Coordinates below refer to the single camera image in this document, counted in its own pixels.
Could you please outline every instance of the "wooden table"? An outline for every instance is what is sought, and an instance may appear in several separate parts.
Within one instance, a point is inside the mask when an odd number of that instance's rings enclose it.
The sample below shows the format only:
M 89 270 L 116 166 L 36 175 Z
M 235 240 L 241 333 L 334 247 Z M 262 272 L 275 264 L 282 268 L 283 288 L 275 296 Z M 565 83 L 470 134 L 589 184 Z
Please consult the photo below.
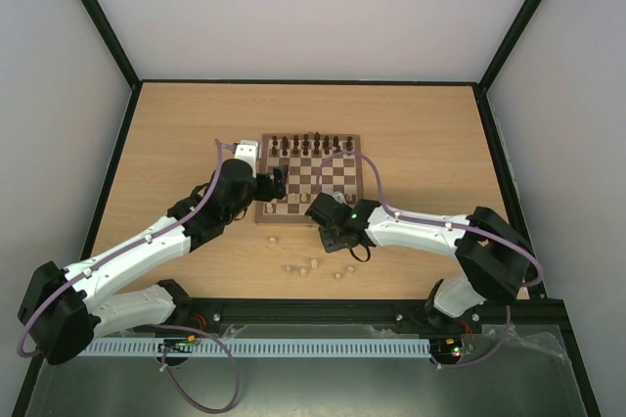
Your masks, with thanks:
M 470 87 L 146 83 L 96 240 L 102 252 L 154 222 L 216 163 L 214 138 L 263 133 L 357 133 L 380 169 L 387 201 L 428 213 L 487 206 L 505 216 Z M 364 167 L 365 197 L 376 199 Z M 358 263 L 327 255 L 304 226 L 257 226 L 253 213 L 190 255 L 171 260 L 126 290 L 173 278 L 194 297 L 275 299 L 423 299 L 454 259 L 405 248 L 373 249 Z M 268 242 L 276 237 L 274 246 Z M 317 270 L 305 278 L 286 265 Z M 348 265 L 350 276 L 334 279 Z

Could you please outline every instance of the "wall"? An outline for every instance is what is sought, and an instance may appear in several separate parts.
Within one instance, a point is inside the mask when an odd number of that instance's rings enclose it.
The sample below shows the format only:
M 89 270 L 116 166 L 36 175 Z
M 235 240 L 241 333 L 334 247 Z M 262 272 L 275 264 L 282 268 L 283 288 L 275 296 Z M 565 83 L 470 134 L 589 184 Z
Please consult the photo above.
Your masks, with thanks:
M 603 415 L 626 377 L 626 2 L 545 0 L 490 92 L 550 295 Z
M 129 89 L 78 0 L 0 0 L 0 415 L 32 270 L 78 260 Z
M 100 0 L 143 78 L 478 80 L 523 0 Z

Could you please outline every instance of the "black frame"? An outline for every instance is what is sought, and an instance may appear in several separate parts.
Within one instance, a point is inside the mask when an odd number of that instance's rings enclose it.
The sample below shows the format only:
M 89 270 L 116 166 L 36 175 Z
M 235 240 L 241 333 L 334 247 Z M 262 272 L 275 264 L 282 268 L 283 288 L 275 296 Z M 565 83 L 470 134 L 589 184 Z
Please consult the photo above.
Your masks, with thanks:
M 513 228 L 529 239 L 528 229 L 521 211 L 517 191 L 514 185 L 498 128 L 487 99 L 487 91 L 493 84 L 496 76 L 502 69 L 509 54 L 518 39 L 523 34 L 533 14 L 542 0 L 525 0 L 517 13 L 509 31 L 494 55 L 489 67 L 480 82 L 457 81 L 350 81 L 350 80 L 259 80 L 259 79 L 146 79 L 141 80 L 133 69 L 111 24 L 109 23 L 98 0 L 81 0 L 91 17 L 95 27 L 99 30 L 103 40 L 117 62 L 120 71 L 126 78 L 132 90 L 130 100 L 123 118 L 123 122 L 113 149 L 113 154 L 101 194 L 96 205 L 94 216 L 85 240 L 82 258 L 88 257 L 94 247 L 98 229 L 104 215 L 109 193 L 115 178 L 115 173 L 123 151 L 126 136 L 130 129 L 132 118 L 141 94 L 144 82 L 201 82 L 201 83 L 239 83 L 239 84 L 332 84 L 332 85 L 390 85 L 390 86 L 471 86 L 478 113 L 482 122 L 485 138 L 494 164 L 496 177 L 502 194 L 507 217 Z M 583 398 L 588 415 L 600 415 L 600 410 L 594 397 L 589 378 L 587 376 L 580 350 L 576 343 L 567 311 L 560 300 L 551 300 L 546 294 L 544 285 L 533 287 L 529 291 L 529 301 L 519 301 L 512 306 L 512 313 L 518 324 L 556 324 L 559 326 L 578 387 Z M 432 330 L 423 330 L 421 326 L 409 321 L 397 321 L 396 315 L 407 316 L 416 308 L 424 307 L 425 300 L 418 301 L 283 301 L 283 300 L 228 300 L 228 299 L 197 299 L 197 303 L 205 311 L 207 317 L 212 312 L 220 314 L 221 326 L 229 324 L 248 323 L 299 323 L 299 324 L 329 324 L 329 323 L 359 323 L 371 324 L 390 328 L 399 333 L 419 333 L 423 337 L 432 337 Z M 504 309 L 497 305 L 483 305 L 476 309 L 484 323 L 503 323 Z M 37 356 L 31 359 L 22 390 L 16 402 L 13 415 L 23 416 L 28 408 L 39 369 L 43 358 Z

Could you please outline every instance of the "wooden chessboard frame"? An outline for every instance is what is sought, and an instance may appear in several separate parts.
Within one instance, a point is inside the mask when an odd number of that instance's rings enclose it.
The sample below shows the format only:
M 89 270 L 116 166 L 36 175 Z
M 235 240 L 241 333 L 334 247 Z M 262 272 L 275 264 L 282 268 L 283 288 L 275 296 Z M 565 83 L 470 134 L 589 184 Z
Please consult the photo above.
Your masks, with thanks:
M 303 136 L 307 134 L 309 137 L 309 141 L 311 142 L 311 146 L 309 148 L 310 154 L 309 156 L 304 157 L 302 155 L 302 147 L 299 147 L 299 155 L 298 156 L 293 156 L 291 153 L 291 143 L 293 141 L 293 136 L 297 135 L 298 138 L 300 138 L 300 143 L 303 141 Z M 271 172 L 272 166 L 268 166 L 268 161 L 270 158 L 275 158 L 275 157 L 271 157 L 270 156 L 270 151 L 272 148 L 272 137 L 276 136 L 278 138 L 279 141 L 279 153 L 282 152 L 282 148 L 280 145 L 281 140 L 283 139 L 283 137 L 287 137 L 289 142 L 290 142 L 290 148 L 289 148 L 289 154 L 287 156 L 285 156 L 284 158 L 289 158 L 290 160 L 292 159 L 312 159 L 312 160 L 317 160 L 319 159 L 320 161 L 323 161 L 325 158 L 327 158 L 328 156 L 330 156 L 333 153 L 333 138 L 335 136 L 338 137 L 339 139 L 339 145 L 341 146 L 342 150 L 345 150 L 345 141 L 347 140 L 348 136 L 352 137 L 352 150 L 353 151 L 357 151 L 360 152 L 361 151 L 361 138 L 359 135 L 357 134 L 353 134 L 353 133 L 335 133 L 335 134 L 325 134 L 325 133 L 321 133 L 320 132 L 320 138 L 321 140 L 324 139 L 325 136 L 329 136 L 329 139 L 331 141 L 331 151 L 328 155 L 326 155 L 324 153 L 324 150 L 322 149 L 322 145 L 320 146 L 320 155 L 319 156 L 314 156 L 313 155 L 313 141 L 314 141 L 314 132 L 309 132 L 309 133 L 265 133 L 262 136 L 261 139 L 261 161 L 259 164 L 259 172 Z M 354 206 L 356 205 L 356 203 L 361 200 L 363 198 L 363 165 L 361 162 L 361 159 L 358 157 L 349 157 L 349 156 L 343 156 L 342 157 L 343 160 L 354 160 L 354 167 L 355 167 L 355 185 L 356 185 L 356 200 L 350 200 L 348 202 L 349 205 Z M 298 204 L 299 205 L 305 205 L 305 206 L 310 206 L 311 203 L 313 202 L 315 196 L 317 195 L 317 193 L 319 191 L 322 190 L 322 188 L 320 187 L 319 189 L 315 188 L 315 178 L 317 176 L 317 172 L 315 172 L 315 166 L 312 166 L 312 173 L 311 173 L 311 193 L 309 194 L 310 197 L 308 198 L 308 200 L 306 202 L 303 202 L 300 199 L 300 195 L 302 194 L 301 192 L 298 191 L 297 196 L 298 196 Z M 288 194 L 285 196 L 285 198 L 280 201 L 281 204 L 285 204 L 288 203 L 288 197 L 290 196 L 290 192 L 289 192 L 289 177 L 288 177 Z M 311 225 L 311 220 L 306 217 L 304 214 L 276 214 L 276 213 L 266 213 L 264 210 L 264 206 L 265 206 L 265 202 L 256 202 L 256 207 L 255 207 L 255 214 L 254 214 L 254 221 L 257 224 L 288 224 L 288 225 Z

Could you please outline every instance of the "perforated metal strip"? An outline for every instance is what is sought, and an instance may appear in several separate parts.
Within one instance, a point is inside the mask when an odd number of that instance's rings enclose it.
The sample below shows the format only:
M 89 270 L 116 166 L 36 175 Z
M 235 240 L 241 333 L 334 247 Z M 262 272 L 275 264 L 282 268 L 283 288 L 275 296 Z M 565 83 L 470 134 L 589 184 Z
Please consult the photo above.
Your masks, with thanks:
M 163 339 L 103 338 L 94 341 L 80 356 L 155 356 Z M 230 339 L 224 344 L 236 357 L 379 357 L 429 358 L 423 339 Z M 224 356 L 218 345 L 203 340 L 198 346 L 179 347 L 179 356 Z

